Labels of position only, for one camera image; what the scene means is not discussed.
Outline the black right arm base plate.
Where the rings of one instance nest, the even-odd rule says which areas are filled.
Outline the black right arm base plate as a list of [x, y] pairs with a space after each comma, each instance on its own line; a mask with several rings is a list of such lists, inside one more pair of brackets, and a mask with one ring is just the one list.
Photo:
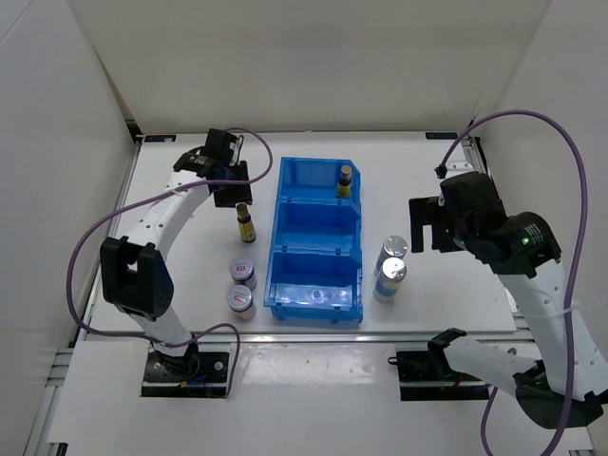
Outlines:
[[397, 369], [402, 402], [485, 401], [489, 386], [469, 374], [440, 373], [426, 351], [397, 351], [387, 359]]

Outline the yellow label bottle gold cap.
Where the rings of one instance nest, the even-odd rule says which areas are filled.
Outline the yellow label bottle gold cap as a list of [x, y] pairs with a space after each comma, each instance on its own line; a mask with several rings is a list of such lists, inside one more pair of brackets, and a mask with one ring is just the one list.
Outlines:
[[349, 165], [342, 165], [336, 185], [336, 196], [339, 199], [348, 199], [352, 186], [352, 168]]

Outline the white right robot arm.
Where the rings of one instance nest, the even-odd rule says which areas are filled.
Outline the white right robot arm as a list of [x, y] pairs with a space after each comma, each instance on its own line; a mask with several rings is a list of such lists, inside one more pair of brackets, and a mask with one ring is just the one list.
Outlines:
[[509, 216], [490, 177], [468, 172], [444, 180], [437, 197], [411, 199], [411, 250], [424, 250], [423, 228], [441, 253], [470, 252], [513, 296], [540, 351], [538, 360], [512, 357], [450, 328], [427, 344], [427, 370], [437, 379], [466, 373], [513, 396], [523, 412], [545, 429], [558, 427], [566, 394], [565, 319], [574, 335], [574, 385], [566, 425], [596, 421], [607, 403], [607, 362], [578, 311], [566, 313], [561, 248], [539, 215]]

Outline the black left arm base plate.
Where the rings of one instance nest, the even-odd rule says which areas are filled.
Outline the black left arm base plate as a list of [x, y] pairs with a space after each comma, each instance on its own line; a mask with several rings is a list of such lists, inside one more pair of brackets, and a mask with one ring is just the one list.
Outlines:
[[150, 350], [143, 368], [141, 397], [225, 398], [230, 361], [227, 349], [194, 350], [190, 346], [183, 357]]

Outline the blue label shaker silver lid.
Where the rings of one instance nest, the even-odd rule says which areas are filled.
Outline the blue label shaker silver lid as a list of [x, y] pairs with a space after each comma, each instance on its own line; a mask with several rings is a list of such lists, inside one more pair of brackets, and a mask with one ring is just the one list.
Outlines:
[[403, 259], [409, 249], [407, 241], [400, 236], [393, 235], [386, 237], [381, 245], [379, 255], [374, 266], [374, 275], [378, 276], [384, 262], [389, 258]]

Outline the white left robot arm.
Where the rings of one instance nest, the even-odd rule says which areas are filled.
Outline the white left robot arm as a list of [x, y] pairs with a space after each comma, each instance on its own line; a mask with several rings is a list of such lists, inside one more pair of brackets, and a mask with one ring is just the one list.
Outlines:
[[127, 234], [101, 245], [104, 300], [129, 315], [153, 338], [154, 350], [179, 380], [198, 372], [192, 334], [171, 309], [174, 283], [166, 266], [172, 244], [208, 198], [221, 208], [253, 202], [247, 163], [239, 158], [243, 139], [212, 128], [204, 145], [183, 153], [173, 165], [165, 199], [148, 206]]

